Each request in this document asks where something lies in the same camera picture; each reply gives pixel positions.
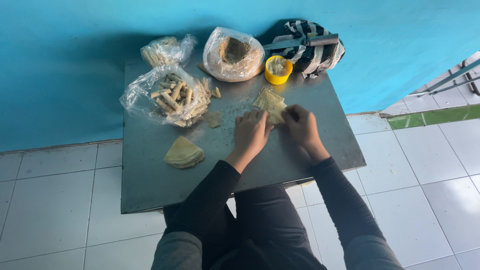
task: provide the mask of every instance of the blue wall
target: blue wall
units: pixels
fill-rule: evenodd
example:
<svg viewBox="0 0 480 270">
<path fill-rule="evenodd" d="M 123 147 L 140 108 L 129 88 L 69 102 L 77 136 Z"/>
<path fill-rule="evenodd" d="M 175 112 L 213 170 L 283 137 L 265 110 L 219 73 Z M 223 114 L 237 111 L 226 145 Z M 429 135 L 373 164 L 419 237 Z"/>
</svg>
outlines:
<svg viewBox="0 0 480 270">
<path fill-rule="evenodd" d="M 166 34 L 261 35 L 282 18 L 339 33 L 345 113 L 381 110 L 480 48 L 475 0 L 1 0 L 0 151 L 122 137 L 123 64 Z"/>
</svg>

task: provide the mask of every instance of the yellow container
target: yellow container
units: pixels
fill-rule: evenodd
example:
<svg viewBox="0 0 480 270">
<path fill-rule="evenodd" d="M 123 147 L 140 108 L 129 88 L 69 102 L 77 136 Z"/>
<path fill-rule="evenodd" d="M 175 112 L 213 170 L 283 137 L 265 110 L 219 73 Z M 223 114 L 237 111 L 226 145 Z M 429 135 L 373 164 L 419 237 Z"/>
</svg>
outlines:
<svg viewBox="0 0 480 270">
<path fill-rule="evenodd" d="M 267 63 L 265 64 L 265 79 L 267 79 L 267 81 L 271 84 L 274 84 L 274 85 L 280 85 L 284 82 L 287 81 L 288 79 L 288 76 L 290 76 L 290 73 L 292 73 L 292 70 L 293 70 L 293 65 L 292 65 L 292 62 L 290 61 L 286 61 L 287 63 L 287 66 L 285 68 L 287 68 L 287 72 L 288 74 L 285 75 L 285 76 L 277 76 L 277 75 L 273 75 L 270 73 L 270 71 L 267 69 L 267 66 L 268 66 L 268 62 L 274 58 L 282 58 L 282 59 L 285 59 L 283 58 L 282 56 L 280 55 L 275 55 L 275 56 L 272 56 L 270 57 L 268 60 L 267 60 Z"/>
</svg>

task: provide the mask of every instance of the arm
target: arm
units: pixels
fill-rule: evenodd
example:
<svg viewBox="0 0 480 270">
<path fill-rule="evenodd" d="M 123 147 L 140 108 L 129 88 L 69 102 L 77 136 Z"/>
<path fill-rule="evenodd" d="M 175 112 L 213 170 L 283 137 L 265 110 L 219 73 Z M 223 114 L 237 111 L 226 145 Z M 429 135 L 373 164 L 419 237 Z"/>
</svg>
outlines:
<svg viewBox="0 0 480 270">
<path fill-rule="evenodd" d="M 396 266 L 392 269 L 401 269 L 367 205 L 323 146 L 314 114 L 292 105 L 283 117 L 292 136 L 310 155 L 311 172 L 337 229 L 347 269 L 376 269 L 381 265 L 378 261 L 388 261 Z"/>
<path fill-rule="evenodd" d="M 265 146 L 271 126 L 266 125 L 268 113 L 259 110 L 245 112 L 235 119 L 235 148 L 200 182 L 182 203 L 165 229 L 171 232 L 187 232 L 202 240 L 230 194 L 237 185 L 247 164 Z"/>
<path fill-rule="evenodd" d="M 152 269 L 201 269 L 204 234 L 225 207 L 242 171 L 265 146 L 272 129 L 267 118 L 267 112 L 253 110 L 235 119 L 234 150 L 178 208 L 157 245 Z"/>
</svg>

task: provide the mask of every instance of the leg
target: leg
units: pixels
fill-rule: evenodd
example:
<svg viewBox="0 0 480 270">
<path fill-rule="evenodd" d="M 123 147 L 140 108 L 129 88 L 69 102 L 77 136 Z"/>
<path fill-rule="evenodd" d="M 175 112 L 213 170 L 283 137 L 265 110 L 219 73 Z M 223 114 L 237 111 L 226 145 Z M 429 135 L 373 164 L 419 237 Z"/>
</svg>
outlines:
<svg viewBox="0 0 480 270">
<path fill-rule="evenodd" d="M 180 204 L 163 208 L 167 226 L 179 207 Z M 202 269 L 210 269 L 218 259 L 239 245 L 240 233 L 237 221 L 225 205 L 202 241 Z"/>
<path fill-rule="evenodd" d="M 283 185 L 235 194 L 240 229 L 257 245 L 304 247 L 312 253 L 307 231 Z"/>
</svg>

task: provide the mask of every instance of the metal table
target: metal table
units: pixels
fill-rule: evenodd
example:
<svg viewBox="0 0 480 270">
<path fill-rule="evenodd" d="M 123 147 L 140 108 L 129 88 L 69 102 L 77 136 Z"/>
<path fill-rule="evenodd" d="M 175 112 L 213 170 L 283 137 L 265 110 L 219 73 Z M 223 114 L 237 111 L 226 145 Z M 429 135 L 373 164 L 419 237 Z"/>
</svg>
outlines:
<svg viewBox="0 0 480 270">
<path fill-rule="evenodd" d="M 193 76 L 209 76 L 196 67 L 201 60 L 201 52 L 196 52 L 185 70 Z M 141 60 L 128 61 L 125 87 L 149 70 Z M 268 82 L 261 73 L 245 82 L 226 83 L 213 79 L 212 84 L 220 89 L 222 98 L 213 98 L 209 111 L 223 111 L 222 125 L 214 129 L 207 127 L 203 121 L 190 128 L 156 125 L 132 118 L 125 112 L 122 214 L 159 209 L 184 201 L 215 163 L 232 151 L 235 145 L 235 117 L 252 109 L 260 90 Z M 313 111 L 320 138 L 341 170 L 366 165 L 327 72 L 308 80 L 294 73 L 286 83 L 274 88 L 285 98 L 287 105 L 298 103 Z M 205 159 L 195 167 L 179 170 L 163 161 L 180 135 L 205 152 Z M 309 165 L 306 152 L 292 140 L 284 126 L 278 125 L 270 133 L 265 148 L 243 171 L 234 192 L 271 184 L 291 182 L 292 185 L 311 181 L 307 170 Z"/>
</svg>

